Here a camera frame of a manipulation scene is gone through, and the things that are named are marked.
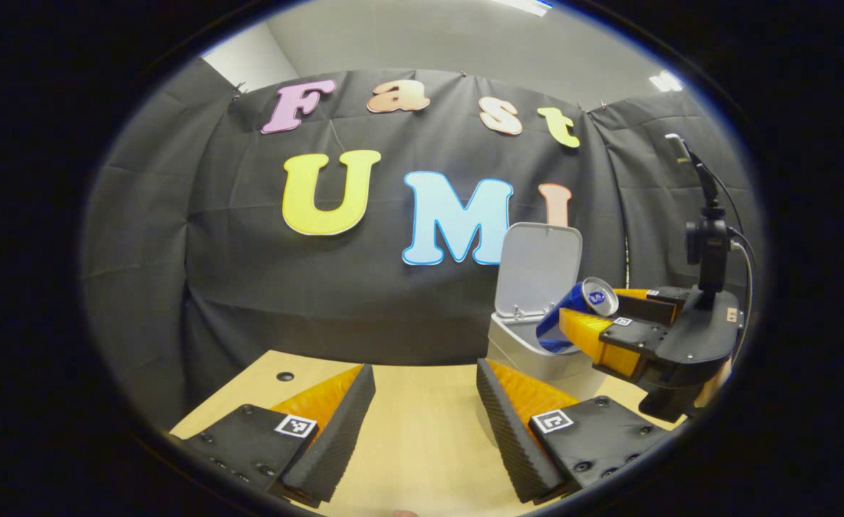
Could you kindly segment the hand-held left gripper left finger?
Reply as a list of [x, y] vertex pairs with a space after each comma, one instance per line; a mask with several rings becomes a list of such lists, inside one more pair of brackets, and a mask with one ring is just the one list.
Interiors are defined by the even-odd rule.
[[185, 451], [260, 496], [329, 503], [376, 395], [373, 368], [353, 367], [273, 408], [242, 404], [185, 439]]

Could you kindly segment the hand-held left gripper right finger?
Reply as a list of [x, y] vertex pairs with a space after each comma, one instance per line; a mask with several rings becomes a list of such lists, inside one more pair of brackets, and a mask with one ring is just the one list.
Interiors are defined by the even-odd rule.
[[580, 401], [485, 358], [476, 363], [476, 387], [521, 503], [585, 490], [630, 467], [671, 434], [611, 397]]

